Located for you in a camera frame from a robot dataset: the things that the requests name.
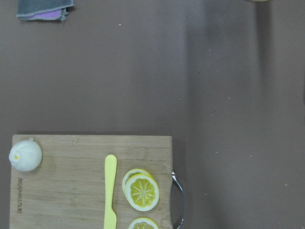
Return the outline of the white steamed bun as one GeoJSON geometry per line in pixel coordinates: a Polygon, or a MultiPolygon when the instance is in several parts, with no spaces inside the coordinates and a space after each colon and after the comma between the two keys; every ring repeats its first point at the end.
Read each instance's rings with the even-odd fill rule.
{"type": "Polygon", "coordinates": [[[41,163],[41,160],[42,149],[33,138],[19,141],[9,153],[11,166],[20,172],[34,170],[41,163]]]}

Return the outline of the stacked lemon slices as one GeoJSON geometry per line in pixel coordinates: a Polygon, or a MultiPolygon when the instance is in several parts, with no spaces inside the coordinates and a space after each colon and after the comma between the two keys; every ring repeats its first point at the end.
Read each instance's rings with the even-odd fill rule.
{"type": "Polygon", "coordinates": [[[159,187],[146,170],[134,168],[122,179],[122,190],[129,204],[138,211],[150,211],[160,198],[159,187]]]}

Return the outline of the single lemon slice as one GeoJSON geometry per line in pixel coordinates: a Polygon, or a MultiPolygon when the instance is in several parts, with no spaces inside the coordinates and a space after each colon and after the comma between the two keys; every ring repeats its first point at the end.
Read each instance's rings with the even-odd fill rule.
{"type": "Polygon", "coordinates": [[[150,218],[136,218],[130,223],[128,229],[159,229],[159,226],[150,218]]]}

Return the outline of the bamboo cutting board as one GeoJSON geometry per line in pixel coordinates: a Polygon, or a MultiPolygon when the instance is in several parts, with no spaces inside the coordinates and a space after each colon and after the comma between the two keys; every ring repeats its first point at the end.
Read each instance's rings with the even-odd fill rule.
{"type": "Polygon", "coordinates": [[[113,192],[116,227],[126,229],[139,217],[173,229],[170,200],[173,172],[172,138],[140,135],[14,135],[14,144],[32,139],[42,149],[40,165],[30,172],[11,171],[11,229],[101,229],[104,222],[104,160],[117,158],[113,192]],[[127,202],[124,175],[141,168],[156,180],[160,199],[141,212],[127,202]]]}

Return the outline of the yellow plastic knife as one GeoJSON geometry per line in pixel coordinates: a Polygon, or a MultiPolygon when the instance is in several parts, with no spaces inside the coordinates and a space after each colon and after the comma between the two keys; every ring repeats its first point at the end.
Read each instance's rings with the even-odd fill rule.
{"type": "Polygon", "coordinates": [[[115,229],[117,216],[112,208],[112,199],[116,178],[117,158],[114,155],[107,155],[104,162],[105,207],[103,228],[115,229]]]}

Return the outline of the grey folded cloth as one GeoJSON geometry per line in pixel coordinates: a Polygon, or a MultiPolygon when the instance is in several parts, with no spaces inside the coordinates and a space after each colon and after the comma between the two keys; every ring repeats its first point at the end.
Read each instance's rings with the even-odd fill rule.
{"type": "Polygon", "coordinates": [[[16,17],[20,20],[65,21],[74,0],[19,0],[16,17]]]}

